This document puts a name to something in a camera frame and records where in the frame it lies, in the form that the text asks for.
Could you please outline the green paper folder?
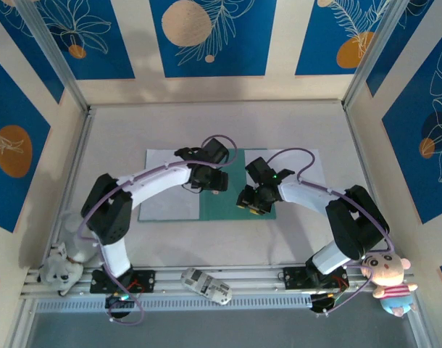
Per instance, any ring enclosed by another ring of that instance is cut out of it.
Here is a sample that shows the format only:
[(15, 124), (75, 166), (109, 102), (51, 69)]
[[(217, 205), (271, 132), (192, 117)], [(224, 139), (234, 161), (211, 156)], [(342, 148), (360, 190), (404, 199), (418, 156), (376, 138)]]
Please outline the green paper folder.
[(227, 191), (214, 194), (212, 191), (202, 191), (199, 194), (199, 220), (275, 220), (276, 211), (265, 215), (250, 212), (249, 208), (240, 208), (237, 205), (238, 196), (246, 185), (253, 186), (245, 166), (262, 155), (270, 154), (266, 149), (239, 149), (233, 164), (223, 167), (221, 171), (228, 174)]

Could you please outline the white paper sheet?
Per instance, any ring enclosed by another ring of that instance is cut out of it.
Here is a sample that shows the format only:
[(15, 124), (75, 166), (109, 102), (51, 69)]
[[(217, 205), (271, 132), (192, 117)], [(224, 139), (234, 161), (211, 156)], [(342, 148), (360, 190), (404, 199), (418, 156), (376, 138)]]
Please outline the white paper sheet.
[[(258, 157), (262, 157), (265, 161), (269, 160), (273, 155), (279, 152), (279, 149), (245, 149), (245, 165), (250, 164)], [(305, 170), (300, 177), (305, 181), (326, 186), (325, 175), (322, 169), (322, 162), (317, 149), (311, 149), (310, 152), (314, 154), (314, 164)], [(276, 172), (287, 169), (294, 171), (293, 175), (288, 176), (282, 180), (282, 183), (292, 183), (297, 181), (298, 172), (306, 167), (312, 161), (312, 157), (303, 151), (289, 151), (284, 152), (275, 157), (268, 165)]]
[[(146, 169), (153, 169), (164, 162), (178, 162), (182, 159), (174, 155), (175, 150), (147, 149)], [(175, 186), (156, 196), (147, 199), (141, 204), (138, 221), (141, 223), (158, 221), (198, 220), (200, 218), (199, 195)]]

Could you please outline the crumpled printed silver pouch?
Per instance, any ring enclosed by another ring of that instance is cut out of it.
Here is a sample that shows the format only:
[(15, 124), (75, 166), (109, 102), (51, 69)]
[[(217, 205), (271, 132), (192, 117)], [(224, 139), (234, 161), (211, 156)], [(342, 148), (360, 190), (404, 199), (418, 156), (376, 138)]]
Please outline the crumpled printed silver pouch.
[(187, 289), (218, 305), (226, 305), (233, 297), (232, 289), (226, 283), (203, 270), (187, 268), (180, 281)]

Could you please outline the cartoon boy plush toy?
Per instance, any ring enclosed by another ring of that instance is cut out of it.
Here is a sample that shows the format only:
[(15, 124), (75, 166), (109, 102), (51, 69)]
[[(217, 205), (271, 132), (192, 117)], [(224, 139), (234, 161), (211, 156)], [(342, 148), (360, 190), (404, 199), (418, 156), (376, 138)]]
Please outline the cartoon boy plush toy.
[(367, 256), (362, 264), (370, 268), (363, 269), (362, 274), (375, 284), (372, 295), (380, 300), (387, 313), (401, 318), (416, 310), (413, 293), (418, 285), (404, 280), (405, 271), (411, 267), (407, 258), (394, 252), (374, 253)]

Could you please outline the white plush dog toy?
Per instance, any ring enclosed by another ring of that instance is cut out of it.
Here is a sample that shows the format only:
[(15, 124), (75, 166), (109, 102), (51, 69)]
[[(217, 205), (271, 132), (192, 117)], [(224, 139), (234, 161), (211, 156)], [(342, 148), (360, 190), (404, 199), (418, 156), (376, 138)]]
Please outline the white plush dog toy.
[(49, 256), (38, 269), (37, 282), (64, 297), (83, 275), (83, 264), (71, 259), (65, 243), (52, 244)]

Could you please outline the aluminium mounting rail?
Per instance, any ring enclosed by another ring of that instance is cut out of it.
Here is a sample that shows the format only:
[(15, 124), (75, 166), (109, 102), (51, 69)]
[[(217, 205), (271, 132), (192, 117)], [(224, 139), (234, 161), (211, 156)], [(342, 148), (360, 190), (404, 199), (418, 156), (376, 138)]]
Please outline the aluminium mounting rail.
[[(285, 294), (285, 293), (306, 293), (319, 294), (324, 292), (324, 288), (303, 288), (287, 290), (285, 285), (285, 276), (283, 275), (283, 268), (291, 265), (279, 266), (251, 266), (247, 268), (242, 267), (200, 267), (207, 274), (213, 278), (225, 282), (233, 290), (233, 295), (247, 295), (247, 294)], [(171, 267), (171, 268), (137, 268), (137, 270), (154, 270), (155, 274), (152, 277), (153, 281), (148, 285), (144, 285), (145, 290), (152, 289), (155, 296), (163, 294), (165, 296), (176, 295), (195, 295), (189, 291), (180, 280), (181, 274), (185, 267)], [(98, 268), (85, 268), (80, 280), (70, 289), (65, 295), (65, 298), (70, 297), (92, 297), (94, 294), (90, 292), (90, 287), (93, 283), (93, 272), (99, 270)], [(29, 270), (25, 282), (22, 286), (20, 294), (21, 299), (51, 299), (60, 298), (58, 293), (51, 290), (47, 285), (37, 282), (38, 271)], [(360, 289), (367, 280), (359, 271), (359, 269), (348, 269), (346, 278), (343, 277), (345, 283), (349, 285), (348, 292)], [(412, 272), (405, 273), (405, 282), (416, 282)]]

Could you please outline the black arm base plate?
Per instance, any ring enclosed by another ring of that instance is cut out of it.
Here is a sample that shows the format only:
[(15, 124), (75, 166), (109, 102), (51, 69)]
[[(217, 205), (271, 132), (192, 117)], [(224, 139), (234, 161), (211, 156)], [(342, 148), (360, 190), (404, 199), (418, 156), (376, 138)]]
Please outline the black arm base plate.
[[(130, 269), (117, 278), (131, 294), (152, 293), (155, 283), (154, 270), (134, 270)], [(105, 273), (104, 270), (92, 272), (90, 285), (92, 294), (111, 294), (122, 292), (122, 289)]]
[(286, 290), (337, 289), (343, 291), (349, 287), (347, 273), (342, 267), (336, 268), (327, 275), (305, 266), (286, 267), (283, 268), (283, 281)]

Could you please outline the aluminium frame post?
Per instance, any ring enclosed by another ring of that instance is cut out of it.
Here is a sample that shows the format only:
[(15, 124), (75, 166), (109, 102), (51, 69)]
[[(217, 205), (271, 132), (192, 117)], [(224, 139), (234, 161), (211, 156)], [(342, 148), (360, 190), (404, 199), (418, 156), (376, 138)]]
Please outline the aluminium frame post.
[(63, 86), (70, 93), (74, 102), (87, 115), (88, 102), (35, 4), (31, 0), (13, 0), (13, 2)]
[(388, 0), (375, 36), (342, 101), (348, 110), (361, 89), (374, 97), (434, 0)]

